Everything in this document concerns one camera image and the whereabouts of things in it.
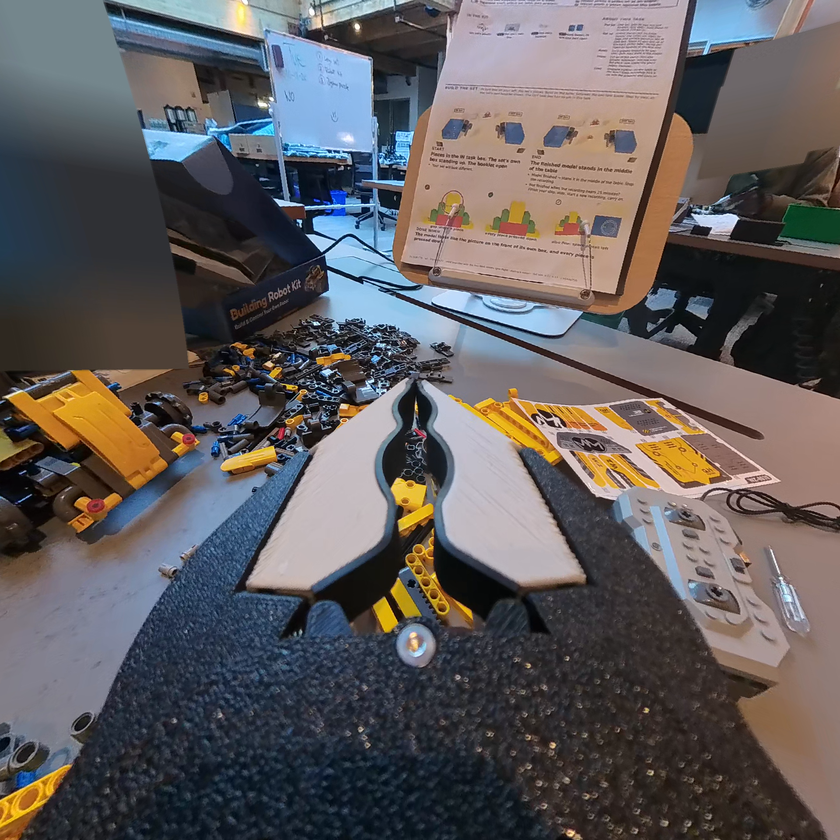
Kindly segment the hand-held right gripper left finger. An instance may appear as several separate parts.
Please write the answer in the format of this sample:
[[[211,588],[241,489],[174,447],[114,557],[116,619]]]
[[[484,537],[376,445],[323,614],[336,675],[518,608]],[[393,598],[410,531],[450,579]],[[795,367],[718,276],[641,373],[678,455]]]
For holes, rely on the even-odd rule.
[[[390,590],[401,541],[392,484],[405,468],[416,388],[398,383],[313,449],[247,591],[332,601],[357,617]]]

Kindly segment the pile of grey bricks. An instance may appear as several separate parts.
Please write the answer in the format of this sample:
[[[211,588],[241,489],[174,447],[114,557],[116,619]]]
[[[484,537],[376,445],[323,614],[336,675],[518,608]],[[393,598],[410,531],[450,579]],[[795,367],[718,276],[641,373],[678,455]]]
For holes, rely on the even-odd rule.
[[[220,466],[231,456],[273,446],[278,461],[263,470],[276,474],[293,456],[311,450],[394,386],[383,393],[367,387],[356,392],[343,385],[307,381],[299,364],[308,360],[287,359],[277,339],[281,332],[258,333],[205,353],[201,375],[182,386],[200,403],[220,405],[225,397],[243,392],[257,399],[250,414],[198,427],[217,436],[211,454]]]

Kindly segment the yellow black brick vehicle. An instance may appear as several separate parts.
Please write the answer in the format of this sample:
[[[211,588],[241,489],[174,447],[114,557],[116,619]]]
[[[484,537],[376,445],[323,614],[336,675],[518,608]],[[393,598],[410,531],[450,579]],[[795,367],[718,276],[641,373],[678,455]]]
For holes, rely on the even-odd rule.
[[[198,446],[177,397],[126,406],[92,371],[66,371],[2,395],[1,550],[36,548],[54,518],[80,534]]]

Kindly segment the grey and yellow brick assembly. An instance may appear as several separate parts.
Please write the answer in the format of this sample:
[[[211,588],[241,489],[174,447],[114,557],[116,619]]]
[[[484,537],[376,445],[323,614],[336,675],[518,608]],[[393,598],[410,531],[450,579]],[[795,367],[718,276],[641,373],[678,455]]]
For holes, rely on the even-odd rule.
[[[5,795],[24,788],[42,775],[70,763],[76,747],[89,740],[98,724],[98,715],[85,711],[70,724],[70,746],[58,750],[55,756],[45,742],[27,738],[15,732],[8,722],[1,724],[1,793]]]

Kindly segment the grey desk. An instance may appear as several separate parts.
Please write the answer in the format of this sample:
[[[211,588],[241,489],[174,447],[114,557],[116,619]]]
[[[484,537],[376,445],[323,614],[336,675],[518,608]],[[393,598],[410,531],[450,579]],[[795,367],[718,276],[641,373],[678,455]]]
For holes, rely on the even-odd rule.
[[[780,480],[794,504],[838,502],[838,399],[781,383],[592,322],[560,339],[482,331],[426,306],[433,291],[388,295],[332,275],[329,291],[284,321],[319,312],[385,322],[426,354],[451,345],[450,391],[477,403],[521,397],[595,404],[663,396]],[[201,451],[168,469],[86,538],[56,522],[37,552],[2,557],[2,721],[46,742],[54,762],[75,751],[70,720],[96,711],[168,582],[161,564],[205,539],[264,480],[221,476]],[[776,687],[741,703],[772,761],[838,838],[838,534],[772,517],[729,513],[761,597],[775,606],[764,548],[793,580],[811,632],[788,633]]]

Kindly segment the yellow holed liftarm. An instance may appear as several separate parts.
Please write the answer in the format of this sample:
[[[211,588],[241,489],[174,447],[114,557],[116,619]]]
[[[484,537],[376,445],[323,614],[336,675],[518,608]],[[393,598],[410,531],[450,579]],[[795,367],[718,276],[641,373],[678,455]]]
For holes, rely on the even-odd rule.
[[[425,559],[425,554],[411,552],[405,557],[405,562],[406,566],[414,574],[414,577],[421,588],[421,592],[425,596],[429,605],[433,608],[437,617],[441,621],[444,621],[445,619],[448,619],[450,606],[438,588],[437,579],[434,577],[434,573],[426,566]]]

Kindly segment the yellow grey sticker sheet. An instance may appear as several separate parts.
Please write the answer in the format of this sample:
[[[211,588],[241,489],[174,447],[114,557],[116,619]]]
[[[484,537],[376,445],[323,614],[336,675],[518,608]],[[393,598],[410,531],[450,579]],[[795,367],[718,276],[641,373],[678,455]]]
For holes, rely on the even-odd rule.
[[[509,403],[600,498],[614,500],[633,488],[699,498],[716,487],[779,481],[662,397],[568,405],[522,400],[510,392]]]

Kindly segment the pile of grey track links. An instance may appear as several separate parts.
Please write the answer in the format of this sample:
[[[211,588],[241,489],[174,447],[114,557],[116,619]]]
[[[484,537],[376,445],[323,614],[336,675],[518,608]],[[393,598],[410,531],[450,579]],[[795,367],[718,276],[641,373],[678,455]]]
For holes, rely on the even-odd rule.
[[[411,333],[389,323],[313,316],[276,338],[289,361],[308,360],[299,370],[309,382],[343,385],[356,392],[367,387],[375,393],[414,374],[436,384],[452,383],[447,370],[454,353],[447,343],[432,343],[425,351]]]

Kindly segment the dark blue cardboard box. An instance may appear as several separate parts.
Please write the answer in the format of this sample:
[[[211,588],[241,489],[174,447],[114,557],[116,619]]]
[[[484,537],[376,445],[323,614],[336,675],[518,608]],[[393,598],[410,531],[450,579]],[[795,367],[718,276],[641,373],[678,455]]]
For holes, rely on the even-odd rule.
[[[243,340],[329,288],[319,249],[214,137],[143,130],[184,328]]]

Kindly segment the background office chair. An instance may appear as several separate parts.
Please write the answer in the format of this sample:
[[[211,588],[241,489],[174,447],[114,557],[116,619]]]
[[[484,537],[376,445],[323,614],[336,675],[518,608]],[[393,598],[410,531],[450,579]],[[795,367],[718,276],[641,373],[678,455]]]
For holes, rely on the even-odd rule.
[[[372,163],[366,163],[362,159],[357,160],[353,157],[353,188],[360,198],[360,204],[367,204],[368,209],[355,219],[355,228],[359,229],[361,223],[369,218],[377,220],[380,225],[380,230],[385,230],[385,216],[380,211],[375,211],[372,206],[374,199],[374,191],[370,187],[365,187],[363,182],[374,180]]]

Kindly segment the background grey table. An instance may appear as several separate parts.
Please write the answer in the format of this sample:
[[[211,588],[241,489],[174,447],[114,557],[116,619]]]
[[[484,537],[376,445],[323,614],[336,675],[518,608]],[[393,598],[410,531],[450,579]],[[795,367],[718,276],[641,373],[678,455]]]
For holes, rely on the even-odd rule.
[[[838,246],[714,244],[670,234],[658,281],[698,283],[712,303],[691,351],[718,360],[730,332],[762,295],[770,310],[731,348],[735,365],[829,393],[838,379]]]

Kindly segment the small black box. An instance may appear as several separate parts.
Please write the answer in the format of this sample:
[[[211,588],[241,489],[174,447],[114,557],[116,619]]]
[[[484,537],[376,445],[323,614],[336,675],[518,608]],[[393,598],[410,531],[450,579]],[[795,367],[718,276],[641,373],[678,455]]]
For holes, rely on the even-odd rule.
[[[783,230],[783,222],[739,217],[729,238],[731,241],[753,245],[777,245]]]

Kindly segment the small green box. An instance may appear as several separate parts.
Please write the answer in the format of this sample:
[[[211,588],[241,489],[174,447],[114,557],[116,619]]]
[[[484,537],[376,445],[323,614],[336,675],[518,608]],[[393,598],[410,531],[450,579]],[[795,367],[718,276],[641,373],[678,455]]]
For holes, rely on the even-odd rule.
[[[780,236],[839,245],[839,208],[793,203],[786,208]]]

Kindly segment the whiteboard on stand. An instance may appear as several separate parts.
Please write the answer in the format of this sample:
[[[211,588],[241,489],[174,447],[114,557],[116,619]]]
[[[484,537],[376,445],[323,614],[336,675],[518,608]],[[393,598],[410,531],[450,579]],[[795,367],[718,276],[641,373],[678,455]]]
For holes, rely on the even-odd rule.
[[[377,121],[370,57],[265,30],[274,103],[272,124],[285,200],[291,200],[283,143],[371,152],[377,176]]]

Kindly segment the clear handled screwdriver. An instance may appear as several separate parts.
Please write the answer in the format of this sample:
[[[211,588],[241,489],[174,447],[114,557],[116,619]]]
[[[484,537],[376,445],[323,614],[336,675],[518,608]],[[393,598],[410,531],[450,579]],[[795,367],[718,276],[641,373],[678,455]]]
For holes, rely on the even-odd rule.
[[[770,567],[773,594],[784,624],[793,633],[806,637],[811,632],[811,625],[798,593],[790,579],[782,572],[773,548],[768,545],[763,551]]]

